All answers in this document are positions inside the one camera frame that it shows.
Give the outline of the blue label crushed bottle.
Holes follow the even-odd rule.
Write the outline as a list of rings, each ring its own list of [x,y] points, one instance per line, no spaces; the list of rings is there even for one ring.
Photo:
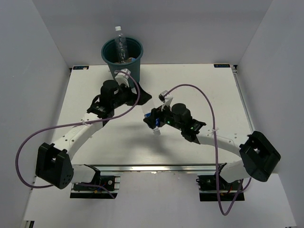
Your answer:
[[[151,115],[151,110],[155,107],[153,99],[150,99],[148,102],[146,102],[144,105],[142,105],[142,112],[144,114],[144,117],[148,117]],[[158,127],[151,128],[153,134],[155,136],[161,135],[160,129]]]

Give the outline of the clear plastic bottle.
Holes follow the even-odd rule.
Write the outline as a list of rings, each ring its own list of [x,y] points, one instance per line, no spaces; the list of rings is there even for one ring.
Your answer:
[[[116,31],[116,38],[114,40],[115,40],[115,45],[116,45],[118,62],[126,63],[129,58],[126,37],[122,33],[122,29],[120,26],[116,26],[115,31]]]

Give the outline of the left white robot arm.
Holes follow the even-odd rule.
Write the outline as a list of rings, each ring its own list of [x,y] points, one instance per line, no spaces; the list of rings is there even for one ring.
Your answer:
[[[100,185],[100,171],[90,165],[73,165],[71,160],[94,133],[102,129],[122,105],[144,105],[152,96],[141,87],[131,89],[114,80],[106,80],[85,113],[79,126],[74,126],[51,144],[38,149],[36,175],[51,185],[63,189],[70,183],[84,183],[94,190]]]

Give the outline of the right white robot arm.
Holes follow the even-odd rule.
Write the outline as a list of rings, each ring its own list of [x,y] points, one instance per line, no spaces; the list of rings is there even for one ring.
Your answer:
[[[281,159],[279,152],[261,132],[253,131],[245,136],[237,133],[218,135],[215,130],[206,129],[206,123],[194,119],[182,103],[154,108],[145,116],[144,122],[152,129],[171,126],[180,130],[182,137],[191,143],[218,147],[240,157],[239,161],[220,165],[214,182],[222,190],[245,178],[266,182]]]

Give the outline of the left blue table label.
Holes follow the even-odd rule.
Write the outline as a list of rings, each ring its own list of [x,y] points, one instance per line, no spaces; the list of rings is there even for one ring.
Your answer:
[[[89,66],[73,66],[73,70],[88,70]]]

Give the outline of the blue table label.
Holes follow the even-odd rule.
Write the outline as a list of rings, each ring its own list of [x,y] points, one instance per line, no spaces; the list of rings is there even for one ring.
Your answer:
[[[73,66],[73,70],[88,70],[89,66]]]
[[[215,68],[230,68],[230,64],[214,64]]]

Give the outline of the right blue table label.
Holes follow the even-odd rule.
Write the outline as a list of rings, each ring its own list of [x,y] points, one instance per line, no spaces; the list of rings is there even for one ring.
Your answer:
[[[215,68],[230,68],[230,64],[214,64]]]

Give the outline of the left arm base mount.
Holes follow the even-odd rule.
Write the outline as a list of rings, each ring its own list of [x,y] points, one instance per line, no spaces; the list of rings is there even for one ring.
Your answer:
[[[71,199],[115,199],[121,182],[121,173],[104,171],[92,165],[73,165]]]

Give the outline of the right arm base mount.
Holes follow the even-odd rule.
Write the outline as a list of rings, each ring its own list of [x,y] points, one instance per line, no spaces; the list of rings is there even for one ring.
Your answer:
[[[215,175],[200,175],[196,178],[199,187],[199,199],[201,202],[216,202],[216,176]],[[231,202],[237,193],[241,180],[232,183],[225,182],[221,177],[219,178],[219,196],[223,202]]]

